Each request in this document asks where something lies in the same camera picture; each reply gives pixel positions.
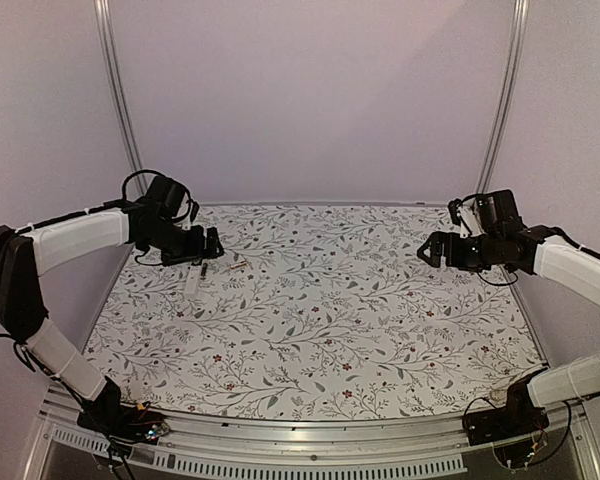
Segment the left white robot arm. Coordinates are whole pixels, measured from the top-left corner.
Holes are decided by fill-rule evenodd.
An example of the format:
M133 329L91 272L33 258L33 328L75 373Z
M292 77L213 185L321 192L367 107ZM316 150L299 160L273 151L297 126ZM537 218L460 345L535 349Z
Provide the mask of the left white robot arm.
M73 392L83 410L108 434L128 426L120 388L95 369L52 322L40 278L58 266L113 247L160 253L163 266L223 256L216 228L195 224L199 205L189 189L152 171L146 193L132 200L128 186L100 206L28 224L0 226L0 338L12 342L23 363L35 360Z

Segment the white remote control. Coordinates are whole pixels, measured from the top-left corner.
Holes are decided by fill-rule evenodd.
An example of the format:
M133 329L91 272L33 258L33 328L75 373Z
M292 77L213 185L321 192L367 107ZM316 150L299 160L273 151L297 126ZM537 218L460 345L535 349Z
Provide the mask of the white remote control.
M199 289L202 277L203 265L191 265L188 270L188 275L184 287L183 294L187 298L195 298Z

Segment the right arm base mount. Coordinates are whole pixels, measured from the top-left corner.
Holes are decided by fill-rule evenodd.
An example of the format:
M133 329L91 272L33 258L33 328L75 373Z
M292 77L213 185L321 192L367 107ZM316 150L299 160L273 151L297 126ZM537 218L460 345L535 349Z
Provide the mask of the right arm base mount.
M471 446L499 442L544 430L549 419L543 409L499 407L463 416L462 427Z

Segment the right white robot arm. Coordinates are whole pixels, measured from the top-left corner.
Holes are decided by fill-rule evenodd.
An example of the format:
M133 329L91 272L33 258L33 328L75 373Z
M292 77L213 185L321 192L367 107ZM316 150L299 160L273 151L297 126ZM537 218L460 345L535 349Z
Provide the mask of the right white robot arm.
M600 307L600 254L559 227L524 224L510 190L472 194L449 202L458 232L435 231L417 250L429 266L482 273L501 266L553 281ZM532 424L536 409L600 395L600 353L551 368L509 388L497 427L517 436Z

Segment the gold battery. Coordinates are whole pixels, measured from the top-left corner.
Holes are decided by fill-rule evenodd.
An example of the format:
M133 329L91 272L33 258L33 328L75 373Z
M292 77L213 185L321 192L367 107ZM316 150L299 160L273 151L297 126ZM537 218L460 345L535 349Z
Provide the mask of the gold battery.
M245 267L246 267L246 266L248 266L248 265L249 265L249 262L248 262L248 261L243 261L243 262L239 262L239 263L232 264L232 265L230 266L230 269L231 269L231 270L237 270L237 269L245 268Z

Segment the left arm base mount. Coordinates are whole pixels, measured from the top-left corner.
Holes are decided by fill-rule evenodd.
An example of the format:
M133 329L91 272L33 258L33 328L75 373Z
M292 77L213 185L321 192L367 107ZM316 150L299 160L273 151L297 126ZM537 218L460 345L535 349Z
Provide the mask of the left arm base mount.
M156 444L159 438L170 432L166 417L154 410L150 401L135 406L121 405L112 420L81 412L77 424L127 444Z

